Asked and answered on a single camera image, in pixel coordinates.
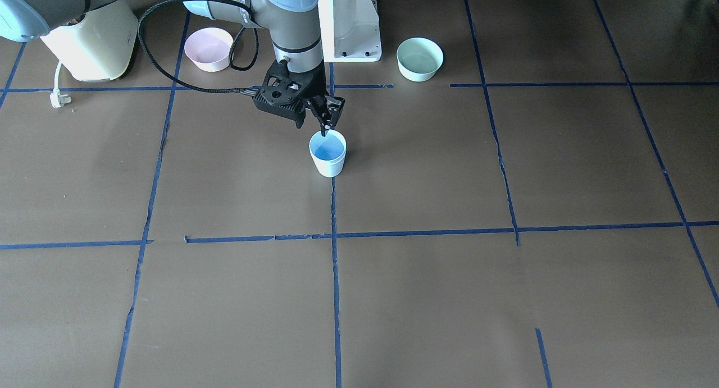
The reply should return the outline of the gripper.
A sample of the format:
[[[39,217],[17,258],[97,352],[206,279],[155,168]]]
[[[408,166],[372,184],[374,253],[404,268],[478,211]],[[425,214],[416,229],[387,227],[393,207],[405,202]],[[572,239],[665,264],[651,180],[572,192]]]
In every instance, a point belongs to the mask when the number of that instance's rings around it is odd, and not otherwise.
[[[342,115],[344,97],[327,96],[325,63],[321,62],[313,69],[298,73],[301,85],[300,100],[304,108],[311,110],[320,125],[321,137],[326,137],[330,129],[335,129]]]

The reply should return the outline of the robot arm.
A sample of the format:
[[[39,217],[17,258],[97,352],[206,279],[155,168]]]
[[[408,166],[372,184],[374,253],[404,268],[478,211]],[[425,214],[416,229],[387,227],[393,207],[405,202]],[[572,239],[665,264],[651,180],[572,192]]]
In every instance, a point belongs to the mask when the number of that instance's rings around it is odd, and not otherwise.
[[[184,4],[196,15],[269,31],[275,61],[257,90],[233,87],[257,109],[285,117],[297,127],[306,111],[321,134],[334,127],[344,99],[326,91],[319,0],[2,0],[2,37],[41,38],[79,81],[107,83],[124,76],[135,47],[147,51],[144,26],[152,12]]]

